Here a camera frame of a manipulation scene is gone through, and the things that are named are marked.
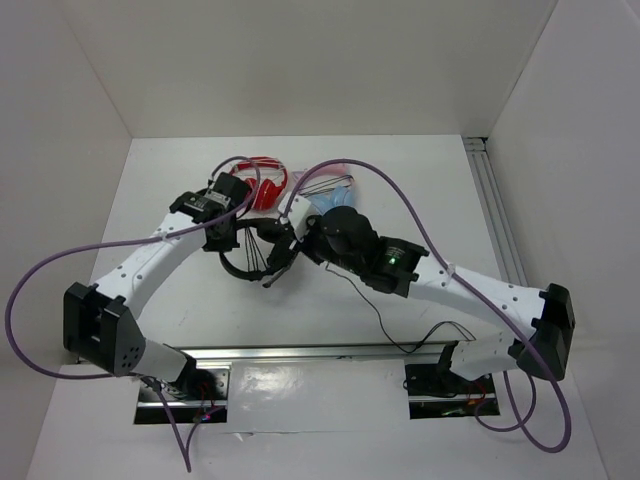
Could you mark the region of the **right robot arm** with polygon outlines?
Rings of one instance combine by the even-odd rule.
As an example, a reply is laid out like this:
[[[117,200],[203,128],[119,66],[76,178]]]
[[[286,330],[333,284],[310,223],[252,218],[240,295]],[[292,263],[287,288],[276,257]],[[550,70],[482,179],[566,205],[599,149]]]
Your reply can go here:
[[[349,271],[378,292],[433,302],[498,328],[494,336],[444,348],[436,369],[444,390],[457,392],[486,374],[514,369],[564,379],[575,328],[565,287],[524,287],[443,266],[420,245],[378,235],[348,206],[323,215],[314,207],[294,208],[289,219],[302,252],[315,263]]]

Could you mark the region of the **black headset with microphone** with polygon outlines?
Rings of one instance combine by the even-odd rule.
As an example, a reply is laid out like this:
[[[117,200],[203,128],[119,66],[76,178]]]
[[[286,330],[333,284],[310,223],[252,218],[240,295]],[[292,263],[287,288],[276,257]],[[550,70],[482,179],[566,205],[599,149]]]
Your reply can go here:
[[[298,240],[292,226],[272,218],[250,218],[237,221],[236,232],[239,231],[244,232],[247,268],[239,269],[224,253],[219,254],[221,266],[236,279],[270,288],[298,256]]]

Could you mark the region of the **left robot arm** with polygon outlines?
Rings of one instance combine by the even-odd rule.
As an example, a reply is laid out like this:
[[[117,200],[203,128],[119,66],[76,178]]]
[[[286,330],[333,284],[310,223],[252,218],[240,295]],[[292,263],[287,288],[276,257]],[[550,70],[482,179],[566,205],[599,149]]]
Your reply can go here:
[[[71,285],[63,297],[63,346],[116,376],[152,377],[176,399],[197,397],[212,376],[187,353],[146,338],[137,323],[168,277],[198,250],[236,247],[236,213],[251,193],[221,173],[201,192],[187,191],[144,245],[90,286]]]

